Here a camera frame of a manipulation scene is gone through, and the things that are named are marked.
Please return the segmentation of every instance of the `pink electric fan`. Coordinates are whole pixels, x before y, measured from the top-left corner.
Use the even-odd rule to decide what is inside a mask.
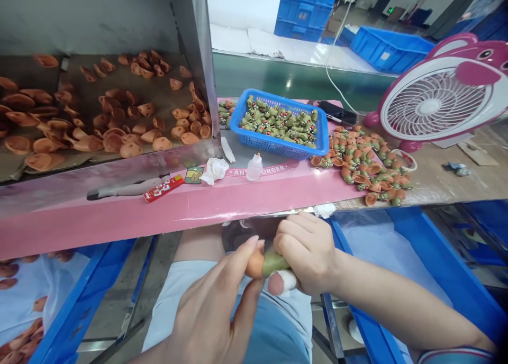
[[[413,152],[423,142],[475,129],[507,108],[508,43],[478,42],[474,34],[461,33],[441,41],[401,75],[364,124],[381,122],[402,140],[401,150]]]

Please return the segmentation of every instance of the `hand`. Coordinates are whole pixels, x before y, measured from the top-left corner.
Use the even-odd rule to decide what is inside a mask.
[[[231,313],[247,262],[256,247],[264,245],[258,238],[251,237],[224,257],[183,294],[167,338],[170,362],[242,363],[264,280],[252,280],[245,288],[232,323]]]
[[[279,224],[274,247],[291,266],[303,293],[320,294],[334,288],[340,251],[335,248],[330,226],[322,219],[306,212],[289,215]],[[271,281],[281,281],[275,276],[270,277],[269,288]]]

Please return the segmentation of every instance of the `metal table leg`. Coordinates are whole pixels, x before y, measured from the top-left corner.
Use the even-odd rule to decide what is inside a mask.
[[[141,320],[131,327],[132,317],[136,311],[136,307],[138,305],[139,295],[141,290],[143,289],[144,282],[147,278],[148,269],[153,259],[153,254],[155,252],[155,247],[157,245],[157,241],[159,240],[159,236],[152,236],[150,241],[150,246],[148,247],[147,255],[144,259],[143,267],[139,273],[138,281],[134,288],[134,292],[131,297],[131,301],[129,303],[129,307],[125,314],[122,326],[120,328],[120,333],[118,337],[112,338],[101,338],[101,339],[83,339],[81,344],[79,345],[77,352],[91,352],[91,351],[102,351],[102,353],[97,356],[90,364],[99,364],[107,362],[111,356],[117,353],[139,330],[145,325],[145,323],[149,322],[151,319],[151,313],[145,315],[141,318]]]
[[[321,303],[323,306],[328,339],[326,339],[315,326],[312,326],[312,338],[333,363],[345,364],[344,349],[340,341],[339,327],[337,326],[337,318],[333,311],[333,303],[330,294],[321,294]]]

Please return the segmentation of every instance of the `finger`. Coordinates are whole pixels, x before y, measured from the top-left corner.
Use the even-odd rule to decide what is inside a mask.
[[[297,213],[297,215],[309,220],[310,222],[313,222],[314,224],[317,224],[320,221],[320,218],[313,215],[312,213],[300,211]]]
[[[245,275],[247,263],[256,249],[258,249],[258,246],[264,246],[264,241],[259,241],[259,236],[255,235],[228,256],[228,260],[216,280],[219,290],[238,290],[238,286]]]
[[[274,239],[275,250],[283,256],[293,271],[310,260],[309,250],[298,239],[287,233],[280,233]]]
[[[312,246],[312,236],[302,226],[295,224],[291,220],[282,220],[277,229],[277,234],[289,234],[296,238],[303,246],[310,250]]]
[[[305,229],[309,233],[313,233],[316,230],[316,223],[307,219],[306,217],[303,217],[298,213],[297,215],[289,215],[287,219],[296,225],[301,226],[303,229]]]
[[[259,236],[252,236],[239,246],[234,253],[223,259],[224,264],[221,267],[221,271],[213,275],[213,286],[209,285],[212,275],[210,275],[209,280],[203,282],[202,287],[206,285],[208,292],[203,298],[198,317],[202,315],[203,318],[207,318],[210,315],[214,315],[214,319],[219,322],[224,320],[229,322],[231,312],[237,300],[238,287],[244,277],[247,263],[257,249],[258,238]]]
[[[268,278],[268,292],[274,296],[286,294],[298,285],[298,279],[291,270],[274,271]]]
[[[223,257],[217,264],[211,268],[202,278],[194,282],[187,291],[184,292],[180,299],[178,308],[181,310],[186,305],[186,308],[192,309],[192,315],[197,315],[199,309],[202,307],[203,302],[208,296],[210,289],[215,285],[217,277],[226,265],[230,256]]]
[[[228,352],[228,359],[225,362],[243,361],[256,318],[259,295],[264,284],[264,279],[253,279],[245,288],[231,325],[231,344],[234,349]]]

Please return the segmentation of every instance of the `phone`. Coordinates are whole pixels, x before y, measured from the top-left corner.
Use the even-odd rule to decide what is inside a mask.
[[[358,122],[358,116],[355,113],[344,110],[342,107],[338,107],[328,101],[320,101],[318,107],[324,110],[328,119],[335,122],[347,126],[353,126]]]

